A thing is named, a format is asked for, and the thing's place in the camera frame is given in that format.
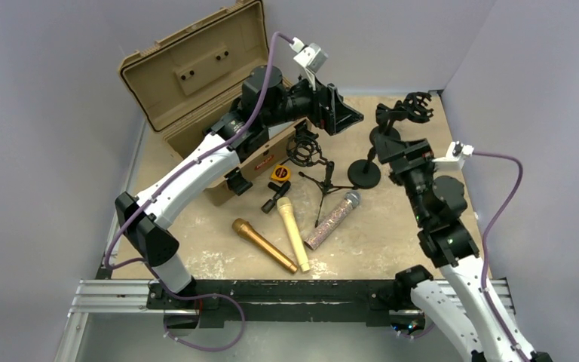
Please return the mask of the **black round base stand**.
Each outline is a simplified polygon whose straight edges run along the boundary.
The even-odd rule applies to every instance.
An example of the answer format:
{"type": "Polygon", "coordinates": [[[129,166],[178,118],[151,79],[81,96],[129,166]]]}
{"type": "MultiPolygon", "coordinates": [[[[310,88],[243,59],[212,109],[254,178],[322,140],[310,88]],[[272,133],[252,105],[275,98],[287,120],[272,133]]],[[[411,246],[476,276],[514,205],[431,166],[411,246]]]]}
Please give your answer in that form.
{"type": "MultiPolygon", "coordinates": [[[[430,93],[426,92],[412,92],[406,95],[404,100],[398,100],[395,103],[402,104],[402,112],[397,115],[397,121],[409,120],[413,123],[424,124],[429,122],[433,117],[433,109],[429,108],[429,103],[432,100],[430,93]]],[[[375,145],[375,138],[378,134],[384,135],[394,140],[400,140],[400,135],[385,135],[382,133],[375,133],[375,127],[371,130],[369,141],[372,146],[375,145]]]]}

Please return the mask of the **brown microphone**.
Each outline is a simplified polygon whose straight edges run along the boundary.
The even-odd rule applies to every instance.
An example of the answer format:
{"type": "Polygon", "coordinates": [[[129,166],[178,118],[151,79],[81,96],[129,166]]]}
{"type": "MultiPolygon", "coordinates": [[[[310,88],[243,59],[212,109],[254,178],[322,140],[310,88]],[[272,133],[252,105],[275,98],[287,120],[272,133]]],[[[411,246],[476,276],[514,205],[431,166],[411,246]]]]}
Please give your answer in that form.
{"type": "Polygon", "coordinates": [[[285,253],[259,234],[245,219],[236,219],[231,227],[240,238],[258,247],[288,272],[295,274],[298,271],[299,267],[285,253]]]}

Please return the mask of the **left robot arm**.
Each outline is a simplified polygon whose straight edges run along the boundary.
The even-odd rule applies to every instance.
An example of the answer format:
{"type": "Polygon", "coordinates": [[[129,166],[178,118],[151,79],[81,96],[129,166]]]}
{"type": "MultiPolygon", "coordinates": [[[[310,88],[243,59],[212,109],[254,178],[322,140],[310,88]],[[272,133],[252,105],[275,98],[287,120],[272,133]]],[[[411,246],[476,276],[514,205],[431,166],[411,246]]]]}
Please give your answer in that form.
{"type": "Polygon", "coordinates": [[[207,129],[187,158],[149,189],[116,198],[118,235],[128,239],[165,288],[187,297],[195,284],[178,255],[179,242],[168,231],[175,218],[222,177],[236,195],[245,192],[251,184],[240,174],[241,163],[270,140],[272,127],[302,118],[333,136],[362,121],[363,115],[345,104],[333,84],[301,78],[287,87],[277,67],[258,66],[229,111],[207,129]]]}

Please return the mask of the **cream microphone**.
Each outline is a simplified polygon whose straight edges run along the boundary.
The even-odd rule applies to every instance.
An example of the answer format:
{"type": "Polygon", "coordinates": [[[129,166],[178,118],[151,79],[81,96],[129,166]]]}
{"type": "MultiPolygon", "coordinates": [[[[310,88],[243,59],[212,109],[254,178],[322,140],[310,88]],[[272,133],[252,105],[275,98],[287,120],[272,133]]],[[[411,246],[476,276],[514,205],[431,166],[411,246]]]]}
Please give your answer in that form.
{"type": "Polygon", "coordinates": [[[277,201],[277,211],[283,220],[299,268],[304,273],[309,272],[311,267],[300,235],[299,227],[294,217],[294,209],[291,200],[288,197],[279,198],[277,201]]]}

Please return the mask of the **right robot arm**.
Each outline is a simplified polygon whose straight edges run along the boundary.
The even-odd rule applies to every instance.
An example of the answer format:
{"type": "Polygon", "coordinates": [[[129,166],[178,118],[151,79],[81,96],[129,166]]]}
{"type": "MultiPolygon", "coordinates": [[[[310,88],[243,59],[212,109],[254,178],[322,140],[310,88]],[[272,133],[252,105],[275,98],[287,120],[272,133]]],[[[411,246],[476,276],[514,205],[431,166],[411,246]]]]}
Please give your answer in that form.
{"type": "Polygon", "coordinates": [[[454,141],[437,158],[426,139],[401,141],[388,134],[395,121],[427,122],[433,112],[426,105],[417,100],[378,104],[373,145],[379,162],[389,165],[391,181],[406,191],[421,249],[459,302],[445,297],[421,265],[396,274],[393,295],[422,310],[426,325],[437,327],[465,361],[549,361],[549,354],[536,350],[508,314],[487,275],[488,257],[460,220],[467,209],[464,184],[434,175],[439,169],[460,170],[474,148],[454,141]]]}

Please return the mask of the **black stand for silver microphone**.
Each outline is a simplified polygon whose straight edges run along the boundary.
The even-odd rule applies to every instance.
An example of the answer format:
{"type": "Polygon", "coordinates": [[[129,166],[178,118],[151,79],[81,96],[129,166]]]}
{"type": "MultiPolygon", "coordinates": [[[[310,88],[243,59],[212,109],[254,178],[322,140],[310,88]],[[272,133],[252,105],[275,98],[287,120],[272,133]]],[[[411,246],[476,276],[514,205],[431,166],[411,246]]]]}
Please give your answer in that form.
{"type": "Polygon", "coordinates": [[[356,189],[372,189],[381,179],[381,170],[373,162],[376,157],[375,147],[372,146],[365,159],[354,161],[348,168],[347,175],[350,183],[356,189]]]}

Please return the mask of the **silver glitter microphone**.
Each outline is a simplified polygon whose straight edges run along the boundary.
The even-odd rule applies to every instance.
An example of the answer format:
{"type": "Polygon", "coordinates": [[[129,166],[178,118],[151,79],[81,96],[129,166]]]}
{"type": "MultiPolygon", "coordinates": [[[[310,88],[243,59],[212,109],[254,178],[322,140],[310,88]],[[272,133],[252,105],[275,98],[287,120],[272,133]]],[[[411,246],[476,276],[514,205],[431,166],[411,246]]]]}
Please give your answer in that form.
{"type": "Polygon", "coordinates": [[[340,226],[343,220],[360,205],[360,201],[361,197],[358,191],[346,192],[341,202],[308,235],[304,241],[305,246],[310,250],[316,250],[340,226]]]}

